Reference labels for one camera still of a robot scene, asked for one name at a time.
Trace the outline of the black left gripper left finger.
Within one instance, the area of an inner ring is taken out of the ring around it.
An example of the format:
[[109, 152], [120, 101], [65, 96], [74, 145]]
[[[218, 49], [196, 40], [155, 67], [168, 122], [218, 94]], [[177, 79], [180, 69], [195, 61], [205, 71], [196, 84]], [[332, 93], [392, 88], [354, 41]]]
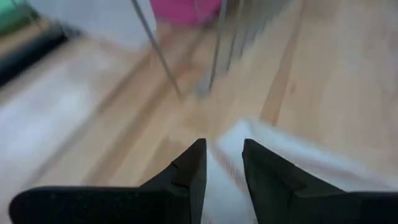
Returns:
[[200, 224], [206, 140], [139, 187], [43, 186], [9, 204], [12, 224]]

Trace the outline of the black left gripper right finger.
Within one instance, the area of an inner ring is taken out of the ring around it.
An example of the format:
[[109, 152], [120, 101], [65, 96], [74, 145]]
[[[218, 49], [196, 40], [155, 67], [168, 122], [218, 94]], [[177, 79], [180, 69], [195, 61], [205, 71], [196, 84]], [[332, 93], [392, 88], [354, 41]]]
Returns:
[[253, 139], [242, 157], [258, 224], [398, 224], [398, 192], [345, 192]]

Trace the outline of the white striped dish towel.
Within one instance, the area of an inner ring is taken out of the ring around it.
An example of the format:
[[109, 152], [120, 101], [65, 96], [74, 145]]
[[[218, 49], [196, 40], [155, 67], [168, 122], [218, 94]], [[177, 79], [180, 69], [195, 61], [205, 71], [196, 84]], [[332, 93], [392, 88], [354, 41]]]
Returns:
[[208, 144], [203, 214], [212, 224], [258, 224], [244, 173], [245, 139], [345, 192], [398, 192], [398, 175], [368, 168], [260, 121], [240, 119]]

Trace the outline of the metal wire dish rack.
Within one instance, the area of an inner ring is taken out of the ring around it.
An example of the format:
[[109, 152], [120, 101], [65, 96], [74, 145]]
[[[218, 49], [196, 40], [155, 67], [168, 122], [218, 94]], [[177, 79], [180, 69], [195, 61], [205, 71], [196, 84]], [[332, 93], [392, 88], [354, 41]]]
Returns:
[[207, 50], [211, 66], [189, 92], [199, 99], [207, 97], [217, 75], [229, 70], [234, 57], [243, 54], [282, 4], [282, 0], [223, 0], [211, 22], [185, 26], [155, 18], [161, 28], [157, 30], [150, 28], [143, 5], [130, 1], [150, 43], [130, 87], [133, 97], [143, 102], [163, 96], [169, 87], [177, 96], [185, 96], [177, 79], [200, 49]]

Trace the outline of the pink plate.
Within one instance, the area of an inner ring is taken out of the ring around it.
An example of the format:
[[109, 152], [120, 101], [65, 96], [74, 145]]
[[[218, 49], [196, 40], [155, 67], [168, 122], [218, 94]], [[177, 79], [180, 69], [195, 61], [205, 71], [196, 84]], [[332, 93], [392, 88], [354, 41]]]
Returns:
[[211, 22], [223, 0], [149, 0], [155, 18], [172, 24], [196, 26]]

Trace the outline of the light green plate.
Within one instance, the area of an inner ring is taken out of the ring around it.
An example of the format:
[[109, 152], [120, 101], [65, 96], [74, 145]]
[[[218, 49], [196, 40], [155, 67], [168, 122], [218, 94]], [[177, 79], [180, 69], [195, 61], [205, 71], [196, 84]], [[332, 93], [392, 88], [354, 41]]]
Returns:
[[36, 23], [39, 17], [27, 0], [0, 0], [0, 37]]

